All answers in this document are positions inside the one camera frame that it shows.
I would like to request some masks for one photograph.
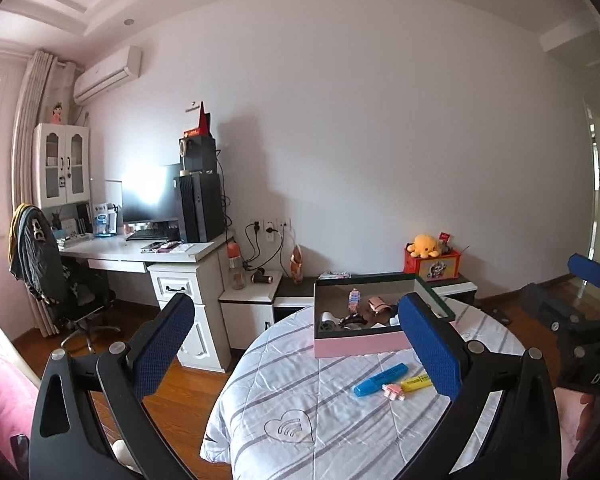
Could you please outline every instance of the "box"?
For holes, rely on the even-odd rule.
[[[360,274],[339,280],[320,280],[314,286],[314,355],[339,357],[349,355],[395,352],[411,348],[404,332],[397,326],[361,328],[360,330],[320,330],[322,314],[329,312],[341,319],[349,315],[349,293],[360,292],[360,304],[372,296],[380,296],[387,304],[397,304],[408,292],[416,292],[432,311],[443,320],[453,323],[456,315],[417,274]]]
[[[451,280],[459,275],[461,253],[451,251],[437,258],[413,258],[404,248],[404,269],[407,274],[417,274],[426,282]]]

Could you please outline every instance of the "air conditioner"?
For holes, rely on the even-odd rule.
[[[85,104],[104,91],[138,79],[141,57],[142,50],[139,47],[128,46],[93,65],[75,80],[76,104]]]

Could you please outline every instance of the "yellow octopus plush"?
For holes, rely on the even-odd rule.
[[[418,235],[413,244],[407,246],[407,251],[413,258],[437,258],[440,256],[438,242],[433,236]]]

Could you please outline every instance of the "curtain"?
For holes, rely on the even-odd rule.
[[[13,210],[22,203],[33,203],[33,141],[38,123],[50,123],[53,114],[61,116],[67,124],[72,89],[75,79],[75,64],[58,62],[52,54],[36,51],[25,70],[11,147],[11,204]],[[31,312],[37,329],[44,337],[57,334],[46,306],[29,294]]]

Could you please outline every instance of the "hand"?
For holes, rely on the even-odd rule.
[[[575,435],[576,440],[581,440],[589,430],[591,417],[593,416],[593,406],[595,400],[596,396],[591,394],[582,394],[582,396],[580,397],[580,403],[584,404],[585,407],[580,413],[580,421]]]
[[[576,446],[590,429],[595,396],[564,388],[556,388],[554,395],[562,440],[562,478],[567,478],[567,466]]]

